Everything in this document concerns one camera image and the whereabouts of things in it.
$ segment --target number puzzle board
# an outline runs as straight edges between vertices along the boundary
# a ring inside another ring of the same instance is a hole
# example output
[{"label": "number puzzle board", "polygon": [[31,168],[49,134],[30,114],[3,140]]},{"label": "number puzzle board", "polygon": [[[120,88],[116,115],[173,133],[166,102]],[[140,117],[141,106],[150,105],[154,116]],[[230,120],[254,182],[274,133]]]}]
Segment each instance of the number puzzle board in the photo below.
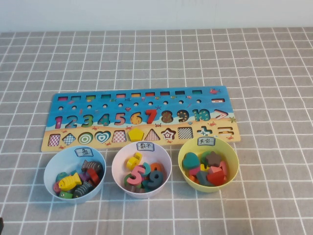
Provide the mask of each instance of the number puzzle board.
[{"label": "number puzzle board", "polygon": [[53,97],[42,151],[123,147],[129,133],[161,145],[240,140],[225,86],[62,93]]}]

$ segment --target white bowl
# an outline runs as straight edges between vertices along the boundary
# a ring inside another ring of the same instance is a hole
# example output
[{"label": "white bowl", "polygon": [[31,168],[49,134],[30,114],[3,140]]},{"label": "white bowl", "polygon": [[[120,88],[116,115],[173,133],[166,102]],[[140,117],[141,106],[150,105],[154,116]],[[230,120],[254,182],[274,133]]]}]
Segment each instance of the white bowl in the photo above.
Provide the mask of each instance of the white bowl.
[{"label": "white bowl", "polygon": [[[149,145],[149,150],[142,149],[143,144],[145,146]],[[166,177],[164,177],[163,184],[157,189],[150,191],[150,192],[137,193],[137,192],[130,192],[123,187],[125,176],[131,172],[130,170],[126,168],[125,162],[127,161],[127,159],[131,158],[136,152],[140,152],[142,154],[140,165],[143,164],[144,162],[147,162],[148,164],[152,164],[152,163],[163,164],[164,170],[166,171]],[[128,195],[135,197],[135,198],[141,198],[141,199],[148,198],[159,193],[164,187],[165,183],[170,178],[171,173],[172,173],[172,161],[171,161],[170,155],[160,145],[152,143],[152,142],[147,142],[147,141],[134,142],[134,143],[130,143],[124,146],[121,150],[118,151],[118,153],[116,154],[112,162],[112,175],[113,175],[114,181]]]},{"label": "white bowl", "polygon": [[[81,155],[80,152],[82,152],[82,149],[85,149],[85,150],[88,149],[88,152],[90,150],[93,156],[79,157],[78,155]],[[82,167],[84,160],[87,160],[89,162],[98,161],[102,164],[104,174],[100,183],[91,192],[87,193],[86,195],[82,197],[71,198],[71,199],[58,197],[56,193],[53,191],[53,186],[55,184],[55,179],[57,175],[61,172],[66,172],[67,174],[69,174],[73,170],[80,169]],[[106,162],[105,162],[104,157],[98,150],[91,148],[91,147],[87,147],[87,146],[75,146],[75,147],[64,149],[61,152],[57,153],[53,158],[51,158],[51,160],[48,162],[47,166],[45,167],[44,183],[45,183],[46,189],[52,196],[68,203],[78,204],[78,203],[84,203],[92,199],[100,191],[100,189],[103,186],[105,174],[106,174]]]}]

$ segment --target star cutout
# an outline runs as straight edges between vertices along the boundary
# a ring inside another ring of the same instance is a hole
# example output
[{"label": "star cutout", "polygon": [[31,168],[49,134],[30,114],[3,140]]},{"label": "star cutout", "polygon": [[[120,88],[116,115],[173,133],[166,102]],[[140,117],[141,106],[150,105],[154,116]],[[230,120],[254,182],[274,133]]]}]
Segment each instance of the star cutout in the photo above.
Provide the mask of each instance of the star cutout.
[{"label": "star cutout", "polygon": [[173,140],[175,138],[175,133],[176,131],[172,131],[170,128],[161,132],[165,140]]}]

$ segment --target white wall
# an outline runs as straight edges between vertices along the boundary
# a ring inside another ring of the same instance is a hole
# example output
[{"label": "white wall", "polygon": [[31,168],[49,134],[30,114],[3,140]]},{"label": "white wall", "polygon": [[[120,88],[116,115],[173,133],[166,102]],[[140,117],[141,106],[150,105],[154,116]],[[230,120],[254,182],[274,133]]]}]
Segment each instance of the white wall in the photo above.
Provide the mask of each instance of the white wall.
[{"label": "white wall", "polygon": [[313,0],[0,0],[0,32],[313,26]]}]

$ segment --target bowl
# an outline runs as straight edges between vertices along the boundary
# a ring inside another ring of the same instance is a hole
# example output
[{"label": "bowl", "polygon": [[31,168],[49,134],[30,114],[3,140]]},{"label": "bowl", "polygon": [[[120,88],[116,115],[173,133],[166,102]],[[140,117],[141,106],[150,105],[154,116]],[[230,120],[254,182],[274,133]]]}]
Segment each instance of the bowl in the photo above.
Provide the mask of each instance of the bowl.
[{"label": "bowl", "polygon": [[[182,168],[182,161],[184,160],[185,154],[188,152],[195,153],[200,159],[200,155],[205,151],[214,151],[217,154],[221,155],[222,160],[227,163],[227,181],[221,185],[216,187],[208,187],[199,185],[192,180],[190,180],[186,174],[184,173],[184,169]],[[182,172],[185,181],[194,189],[201,192],[216,192],[226,185],[228,185],[233,179],[236,177],[239,170],[239,160],[234,149],[225,141],[214,138],[214,137],[199,137],[193,138],[187,141],[179,151],[178,154],[178,164],[180,171]]]},{"label": "bowl", "polygon": [[[128,191],[123,187],[125,176],[131,172],[126,168],[126,161],[129,158],[131,158],[136,152],[140,152],[142,154],[140,164],[143,164],[144,162],[147,162],[148,164],[152,164],[155,162],[163,164],[164,170],[166,172],[166,177],[164,177],[163,184],[157,189],[152,190],[150,192],[137,193]],[[130,143],[118,151],[112,162],[112,175],[114,181],[128,195],[135,198],[141,199],[148,198],[159,193],[164,187],[165,183],[170,178],[171,173],[172,173],[172,161],[170,155],[160,145],[152,142],[139,141]]]},{"label": "bowl", "polygon": [[[98,161],[102,164],[104,174],[100,183],[92,191],[82,197],[71,199],[58,197],[53,191],[53,185],[55,184],[55,179],[57,175],[61,172],[66,172],[67,174],[70,174],[70,172],[72,172],[73,170],[77,170],[77,172],[80,173],[79,169],[82,167],[84,160],[87,160],[89,162]],[[105,174],[106,162],[104,157],[98,150],[87,146],[75,146],[64,149],[61,152],[57,153],[53,158],[51,158],[51,160],[45,167],[44,183],[46,189],[52,196],[68,203],[78,204],[84,203],[92,199],[100,191],[103,186]]]}]

